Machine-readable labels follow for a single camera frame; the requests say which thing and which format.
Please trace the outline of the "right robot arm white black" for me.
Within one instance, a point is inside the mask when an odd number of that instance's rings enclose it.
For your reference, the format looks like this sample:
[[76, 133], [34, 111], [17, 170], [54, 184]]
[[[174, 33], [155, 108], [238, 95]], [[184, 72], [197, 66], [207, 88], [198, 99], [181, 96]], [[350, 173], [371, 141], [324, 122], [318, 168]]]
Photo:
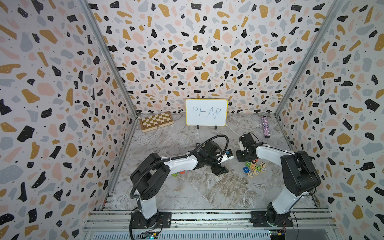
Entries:
[[252, 133], [239, 137], [237, 160], [252, 162], [266, 160], [282, 168], [284, 187], [278, 197], [269, 203], [266, 221], [276, 226], [289, 217], [292, 207], [303, 197], [313, 195], [321, 184], [312, 160], [307, 152], [289, 152], [253, 139]]

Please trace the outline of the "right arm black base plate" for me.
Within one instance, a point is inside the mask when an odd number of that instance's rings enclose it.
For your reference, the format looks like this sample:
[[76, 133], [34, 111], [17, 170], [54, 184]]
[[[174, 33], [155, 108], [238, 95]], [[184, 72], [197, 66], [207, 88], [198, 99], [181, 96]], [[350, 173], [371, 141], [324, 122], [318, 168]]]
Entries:
[[293, 227], [293, 221], [289, 213], [278, 215], [274, 210], [252, 211], [251, 220], [254, 228], [282, 228]]

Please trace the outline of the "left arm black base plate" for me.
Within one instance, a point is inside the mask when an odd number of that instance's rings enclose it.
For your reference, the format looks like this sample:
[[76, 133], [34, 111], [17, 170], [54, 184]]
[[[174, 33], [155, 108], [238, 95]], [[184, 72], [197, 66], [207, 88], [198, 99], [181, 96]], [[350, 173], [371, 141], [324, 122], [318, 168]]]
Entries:
[[172, 213], [157, 212], [154, 216], [146, 219], [142, 213], [135, 211], [131, 214], [131, 229], [169, 229], [171, 227]]

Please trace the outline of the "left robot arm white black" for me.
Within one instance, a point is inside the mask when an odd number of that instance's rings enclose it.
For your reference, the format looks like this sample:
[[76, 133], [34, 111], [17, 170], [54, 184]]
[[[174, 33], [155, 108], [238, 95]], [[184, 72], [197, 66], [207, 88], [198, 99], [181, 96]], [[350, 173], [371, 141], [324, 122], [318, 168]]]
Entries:
[[156, 195], [169, 175], [208, 166], [214, 175], [219, 176], [229, 172], [222, 163], [233, 158], [232, 150], [227, 147], [222, 150], [213, 140], [181, 156], [161, 157], [157, 153], [150, 154], [130, 177], [133, 184], [130, 198], [136, 200], [140, 218], [145, 221], [157, 218], [159, 210]]

